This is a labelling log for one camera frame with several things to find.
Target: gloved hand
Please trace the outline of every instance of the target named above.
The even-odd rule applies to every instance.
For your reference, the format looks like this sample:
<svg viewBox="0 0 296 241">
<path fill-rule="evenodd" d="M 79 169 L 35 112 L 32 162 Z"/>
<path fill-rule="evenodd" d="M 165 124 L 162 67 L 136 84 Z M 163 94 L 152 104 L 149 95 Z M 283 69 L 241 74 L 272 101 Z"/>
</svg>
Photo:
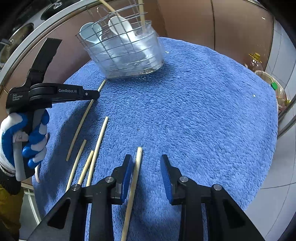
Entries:
<svg viewBox="0 0 296 241">
<path fill-rule="evenodd" d="M 28 119 L 23 113 L 11 113 L 5 118 L 0 127 L 0 168 L 8 176 L 15 175 L 15 162 L 13 159 L 12 142 L 16 138 L 14 135 L 17 131 L 26 126 Z M 28 136 L 23 132 L 22 140 L 29 140 L 24 147 L 22 155 L 29 158 L 28 166 L 34 169 L 46 155 L 47 143 L 47 124 L 49 114 L 47 110 L 41 118 L 41 123 Z"/>
</svg>

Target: screw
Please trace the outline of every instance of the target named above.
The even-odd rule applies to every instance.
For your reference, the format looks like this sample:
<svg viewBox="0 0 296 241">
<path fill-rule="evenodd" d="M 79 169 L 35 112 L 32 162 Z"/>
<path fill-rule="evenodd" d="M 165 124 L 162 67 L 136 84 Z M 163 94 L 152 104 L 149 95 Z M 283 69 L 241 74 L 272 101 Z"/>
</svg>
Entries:
<svg viewBox="0 0 296 241">
<path fill-rule="evenodd" d="M 188 177 L 182 176 L 179 178 L 179 180 L 183 183 L 188 182 Z"/>
<path fill-rule="evenodd" d="M 216 191 L 220 191 L 220 190 L 222 189 L 222 186 L 221 186 L 220 184 L 215 184 L 215 185 L 214 185 L 214 189 L 215 189 Z"/>
<path fill-rule="evenodd" d="M 80 188 L 80 185 L 79 185 L 79 184 L 74 184 L 74 185 L 71 187 L 71 189 L 72 189 L 73 191 L 77 191 L 79 188 Z"/>
<path fill-rule="evenodd" d="M 114 178 L 113 177 L 106 177 L 105 178 L 105 182 L 107 182 L 107 183 L 111 183 L 113 181 L 114 181 Z"/>
</svg>

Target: glove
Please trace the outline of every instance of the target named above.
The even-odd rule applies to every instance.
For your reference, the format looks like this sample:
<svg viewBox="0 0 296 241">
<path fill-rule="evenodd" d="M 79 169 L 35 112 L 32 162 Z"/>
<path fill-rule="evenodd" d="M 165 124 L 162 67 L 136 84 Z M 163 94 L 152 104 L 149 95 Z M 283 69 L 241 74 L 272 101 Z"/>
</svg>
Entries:
<svg viewBox="0 0 296 241">
<path fill-rule="evenodd" d="M 0 127 L 0 168 L 8 176 L 15 176 L 15 162 L 13 159 L 12 142 L 16 138 L 16 132 L 23 129 L 28 118 L 23 113 L 11 113 L 5 118 Z M 46 155 L 47 124 L 49 114 L 47 110 L 41 118 L 41 123 L 28 136 L 22 133 L 22 141 L 29 141 L 23 148 L 22 155 L 29 158 L 28 166 L 34 169 Z"/>
</svg>

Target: metal basket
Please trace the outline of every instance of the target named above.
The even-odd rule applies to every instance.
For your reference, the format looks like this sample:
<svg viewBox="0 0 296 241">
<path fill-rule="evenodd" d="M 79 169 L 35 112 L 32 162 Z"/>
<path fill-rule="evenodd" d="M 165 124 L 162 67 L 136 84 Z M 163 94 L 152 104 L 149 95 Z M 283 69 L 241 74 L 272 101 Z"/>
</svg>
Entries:
<svg viewBox="0 0 296 241">
<path fill-rule="evenodd" d="M 95 23 L 83 25 L 76 35 L 107 78 L 147 74 L 163 65 L 163 49 L 151 21 L 141 21 L 135 1 L 130 6 L 105 12 Z"/>
</svg>

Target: green bottle cap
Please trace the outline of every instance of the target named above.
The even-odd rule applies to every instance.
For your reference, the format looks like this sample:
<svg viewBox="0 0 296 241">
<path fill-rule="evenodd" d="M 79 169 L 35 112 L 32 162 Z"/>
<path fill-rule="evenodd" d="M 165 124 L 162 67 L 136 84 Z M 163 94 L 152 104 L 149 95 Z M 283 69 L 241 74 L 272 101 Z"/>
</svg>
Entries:
<svg viewBox="0 0 296 241">
<path fill-rule="evenodd" d="M 277 84 L 275 82 L 272 82 L 271 85 L 270 85 L 274 90 L 277 89 Z"/>
</svg>

